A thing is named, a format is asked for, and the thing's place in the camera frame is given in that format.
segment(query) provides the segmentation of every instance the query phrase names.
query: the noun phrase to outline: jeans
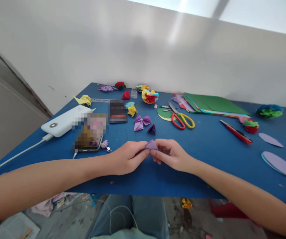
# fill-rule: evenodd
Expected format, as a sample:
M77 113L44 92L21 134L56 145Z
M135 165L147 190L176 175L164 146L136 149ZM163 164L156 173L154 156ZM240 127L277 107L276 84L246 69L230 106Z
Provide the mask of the jeans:
M110 195L107 198L89 238L110 235L110 210L107 205L110 206L111 210L121 205L128 207L135 218L138 229L144 234L157 239L170 238L164 202L161 197L122 195ZM124 228L136 227L133 217L128 209L124 207L115 209L111 216L112 234Z

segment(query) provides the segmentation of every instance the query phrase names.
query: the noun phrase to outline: red and yellow scissors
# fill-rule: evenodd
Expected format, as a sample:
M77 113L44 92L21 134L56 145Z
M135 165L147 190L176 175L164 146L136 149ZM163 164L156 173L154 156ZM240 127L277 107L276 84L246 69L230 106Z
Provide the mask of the red and yellow scissors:
M177 128L179 128L179 129L185 129L185 125L186 125L188 128L194 128L194 127L195 127L195 123L194 123L194 121L193 121L190 117L188 117L188 116L185 115L185 114L179 113L179 112L175 109L175 107L174 107L170 102L169 102L169 106L170 106L171 110L173 111L173 114L172 114L172 122L173 122L173 124L174 124ZM177 115L181 116L181 118L182 118L182 120L184 121L185 124L181 121L181 119L180 119ZM179 121L179 123L180 123L182 126L179 126L179 125L175 122L175 118ZM187 123L187 121L186 121L185 118L187 118L187 119L192 123L192 125L189 125L189 124Z

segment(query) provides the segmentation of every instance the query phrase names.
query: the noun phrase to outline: white power bank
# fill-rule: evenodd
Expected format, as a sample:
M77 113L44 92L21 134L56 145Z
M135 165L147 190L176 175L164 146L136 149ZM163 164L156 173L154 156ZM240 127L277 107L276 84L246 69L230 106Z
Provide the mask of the white power bank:
M41 129L54 137L60 137L72 128L72 122L81 121L87 117L87 113L92 113L90 108L78 105L73 109L59 115L58 117L46 122Z

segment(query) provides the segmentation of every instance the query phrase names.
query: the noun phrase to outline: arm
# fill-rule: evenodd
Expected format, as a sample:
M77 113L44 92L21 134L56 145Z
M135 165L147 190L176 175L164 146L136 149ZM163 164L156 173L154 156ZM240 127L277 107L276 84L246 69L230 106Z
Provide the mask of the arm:
M104 156L42 162L1 175L0 221L93 178L133 172L149 154L136 155L146 144L127 142Z
M151 150L158 164L194 174L216 189L249 218L263 227L286 236L286 204L268 192L204 162L192 158L174 140L155 140L160 151Z

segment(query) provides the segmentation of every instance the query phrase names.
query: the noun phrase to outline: scissor blade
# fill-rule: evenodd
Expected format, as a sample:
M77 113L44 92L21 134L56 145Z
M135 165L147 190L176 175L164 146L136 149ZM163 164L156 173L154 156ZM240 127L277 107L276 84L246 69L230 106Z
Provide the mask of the scissor blade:
M169 106L174 111L174 113L178 114L177 110L175 109L175 107L170 102L169 102Z

